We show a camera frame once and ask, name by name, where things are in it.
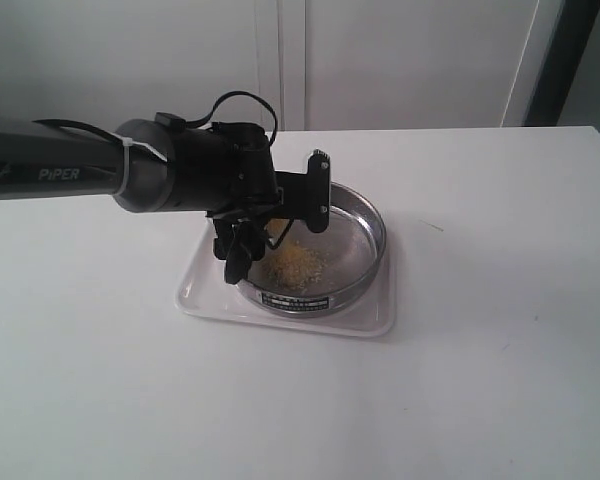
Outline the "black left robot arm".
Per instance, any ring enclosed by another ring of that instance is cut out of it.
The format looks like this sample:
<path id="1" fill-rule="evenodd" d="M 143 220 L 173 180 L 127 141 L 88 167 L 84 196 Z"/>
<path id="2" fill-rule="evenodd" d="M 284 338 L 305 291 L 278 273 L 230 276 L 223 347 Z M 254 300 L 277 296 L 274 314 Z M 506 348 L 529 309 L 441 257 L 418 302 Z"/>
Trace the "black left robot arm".
<path id="1" fill-rule="evenodd" d="M 225 281 L 262 258 L 259 216 L 281 203 L 270 138 L 253 123 L 169 113 L 115 132 L 73 120 L 0 119 L 0 200 L 110 195 L 133 213 L 203 212 Z"/>

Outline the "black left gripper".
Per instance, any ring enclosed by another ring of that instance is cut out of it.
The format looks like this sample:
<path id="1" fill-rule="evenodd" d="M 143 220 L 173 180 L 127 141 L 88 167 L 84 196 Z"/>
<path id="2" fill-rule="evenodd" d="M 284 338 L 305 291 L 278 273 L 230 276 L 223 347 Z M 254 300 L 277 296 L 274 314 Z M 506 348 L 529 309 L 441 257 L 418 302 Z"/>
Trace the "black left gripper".
<path id="1" fill-rule="evenodd" d="M 276 207 L 281 194 L 265 130 L 248 122 L 214 122 L 172 137 L 171 191 L 166 211 L 205 211 L 211 215 L 258 213 Z M 263 258 L 263 240 L 252 223 L 233 226 L 213 220 L 213 253 L 225 260 L 224 279 L 237 284 Z"/>

